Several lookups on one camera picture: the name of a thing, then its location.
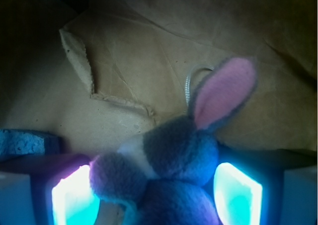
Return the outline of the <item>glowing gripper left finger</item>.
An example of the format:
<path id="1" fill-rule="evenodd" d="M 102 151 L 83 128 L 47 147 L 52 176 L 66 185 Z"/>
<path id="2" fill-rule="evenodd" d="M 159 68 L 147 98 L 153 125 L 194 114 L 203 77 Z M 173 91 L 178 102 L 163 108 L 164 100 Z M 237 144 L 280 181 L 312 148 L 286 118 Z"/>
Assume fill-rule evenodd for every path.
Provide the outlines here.
<path id="1" fill-rule="evenodd" d="M 2 155 L 2 225 L 93 225 L 100 200 L 89 182 L 90 158 L 80 153 Z"/>

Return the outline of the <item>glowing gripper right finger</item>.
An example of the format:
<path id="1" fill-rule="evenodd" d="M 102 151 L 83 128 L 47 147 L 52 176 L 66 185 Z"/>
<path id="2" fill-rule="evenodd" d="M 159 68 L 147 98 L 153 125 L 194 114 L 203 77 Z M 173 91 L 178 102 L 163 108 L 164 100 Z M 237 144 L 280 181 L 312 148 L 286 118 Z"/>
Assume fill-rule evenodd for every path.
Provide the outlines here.
<path id="1" fill-rule="evenodd" d="M 213 196 L 223 225 L 315 225 L 317 153 L 220 148 Z"/>

